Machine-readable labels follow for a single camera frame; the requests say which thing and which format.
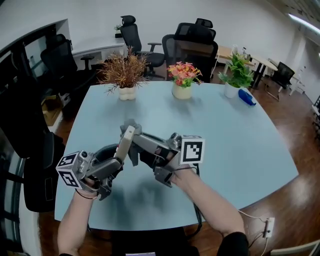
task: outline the ceiling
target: ceiling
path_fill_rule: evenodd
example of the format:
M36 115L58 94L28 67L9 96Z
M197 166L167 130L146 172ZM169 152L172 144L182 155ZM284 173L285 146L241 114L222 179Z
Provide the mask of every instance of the ceiling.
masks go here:
M320 29L320 0L267 0L285 15L292 14ZM320 45L320 35L303 25L298 28L310 40Z

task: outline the potted plant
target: potted plant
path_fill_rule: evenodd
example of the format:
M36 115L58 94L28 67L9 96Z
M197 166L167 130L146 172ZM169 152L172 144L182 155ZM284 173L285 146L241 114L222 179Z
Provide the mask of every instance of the potted plant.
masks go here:
M170 65L167 70L169 77L174 79L172 94L177 99L190 99L192 83L196 82L198 85L202 83L198 79L198 76L202 76L201 71L195 68L192 63L177 62L176 65Z
M120 31L120 28L122 27L121 24L119 25L116 25L113 29L115 30L115 35L114 37L115 38L122 38L122 34L121 34L121 31Z
M253 73L246 66L247 60L244 59L243 55L232 54L231 63L229 65L232 72L232 76L227 74L219 73L219 78L225 82L224 95L228 98L233 98L239 88L249 87L253 81Z
M117 88L119 99L122 101L136 98L136 87L146 83L143 77L146 68L146 57L137 56L128 48L127 57L123 54L113 53L107 62L100 62L102 69L99 70L100 84L110 84L106 92L113 93Z

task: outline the cardboard box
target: cardboard box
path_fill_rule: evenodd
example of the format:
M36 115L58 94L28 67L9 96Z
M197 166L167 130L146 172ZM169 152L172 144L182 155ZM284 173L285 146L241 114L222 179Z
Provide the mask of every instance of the cardboard box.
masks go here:
M48 96L41 102L42 113L47 126L53 126L60 112L63 104L57 95Z

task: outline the pink flowers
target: pink flowers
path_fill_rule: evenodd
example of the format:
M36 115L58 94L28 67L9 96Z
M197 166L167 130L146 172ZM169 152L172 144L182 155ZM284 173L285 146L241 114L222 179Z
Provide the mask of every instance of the pink flowers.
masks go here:
M170 65L167 70L169 71L169 76L174 78L174 82L178 86L190 87L194 80L198 85L202 83L197 78L197 76L202 76L202 73L192 63L179 61L176 65Z

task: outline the black sleeve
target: black sleeve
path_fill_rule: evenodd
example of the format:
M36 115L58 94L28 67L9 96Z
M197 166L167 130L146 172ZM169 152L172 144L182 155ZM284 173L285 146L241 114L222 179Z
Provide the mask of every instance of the black sleeve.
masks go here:
M222 240L217 256L249 256L248 246L244 233L231 233Z

